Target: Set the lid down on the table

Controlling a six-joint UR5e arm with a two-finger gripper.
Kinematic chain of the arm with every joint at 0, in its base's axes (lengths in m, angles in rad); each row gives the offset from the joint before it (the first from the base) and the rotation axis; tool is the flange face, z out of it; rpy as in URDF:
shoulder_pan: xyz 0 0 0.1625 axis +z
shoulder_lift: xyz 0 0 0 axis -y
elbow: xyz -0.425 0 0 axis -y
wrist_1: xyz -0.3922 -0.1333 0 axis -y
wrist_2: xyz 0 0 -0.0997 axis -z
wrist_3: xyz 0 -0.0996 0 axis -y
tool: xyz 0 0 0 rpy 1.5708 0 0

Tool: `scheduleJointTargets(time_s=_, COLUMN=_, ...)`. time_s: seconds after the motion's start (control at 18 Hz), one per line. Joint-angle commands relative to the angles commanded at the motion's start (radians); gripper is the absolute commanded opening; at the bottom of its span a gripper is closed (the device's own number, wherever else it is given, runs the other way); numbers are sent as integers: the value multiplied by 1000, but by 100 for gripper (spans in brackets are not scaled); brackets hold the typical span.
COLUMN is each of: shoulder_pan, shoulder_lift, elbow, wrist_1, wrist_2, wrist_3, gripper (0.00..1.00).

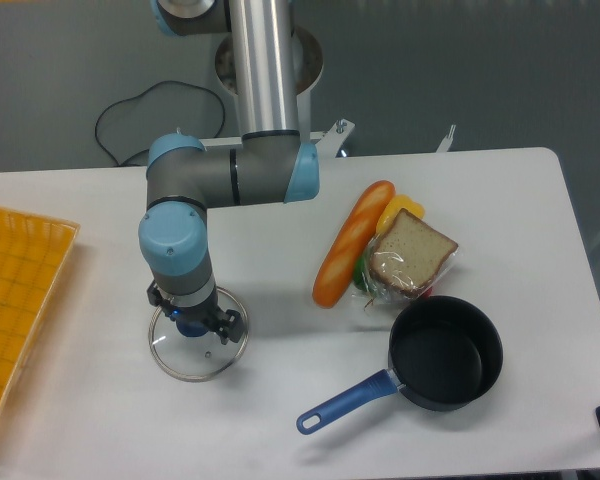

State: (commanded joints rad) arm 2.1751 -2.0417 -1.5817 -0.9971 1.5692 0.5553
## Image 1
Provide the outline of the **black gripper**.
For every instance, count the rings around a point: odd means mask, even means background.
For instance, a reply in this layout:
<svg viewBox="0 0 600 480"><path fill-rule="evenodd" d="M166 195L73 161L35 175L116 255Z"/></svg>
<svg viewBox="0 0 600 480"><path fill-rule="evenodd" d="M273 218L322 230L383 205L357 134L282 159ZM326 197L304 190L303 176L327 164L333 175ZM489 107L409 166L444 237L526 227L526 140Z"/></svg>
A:
<svg viewBox="0 0 600 480"><path fill-rule="evenodd" d="M238 343L243 337L242 314L219 309L217 297L209 297L195 306L176 306L163 296L155 280L147 287L146 294L149 304L162 308L180 334L215 332L223 345Z"/></svg>

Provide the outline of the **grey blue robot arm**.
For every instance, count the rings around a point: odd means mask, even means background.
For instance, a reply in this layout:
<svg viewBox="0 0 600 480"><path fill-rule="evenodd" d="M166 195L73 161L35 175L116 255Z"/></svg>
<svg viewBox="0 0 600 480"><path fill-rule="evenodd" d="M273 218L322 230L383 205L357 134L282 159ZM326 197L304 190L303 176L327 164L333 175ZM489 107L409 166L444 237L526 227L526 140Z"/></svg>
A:
<svg viewBox="0 0 600 480"><path fill-rule="evenodd" d="M174 36L231 35L241 143L209 150L181 133L149 149L146 212L138 237L152 274L152 305L184 336L217 334L237 343L243 314L219 305L208 247L211 208L310 200L319 192L314 145L303 141L293 65L289 1L154 1L160 28Z"/></svg>

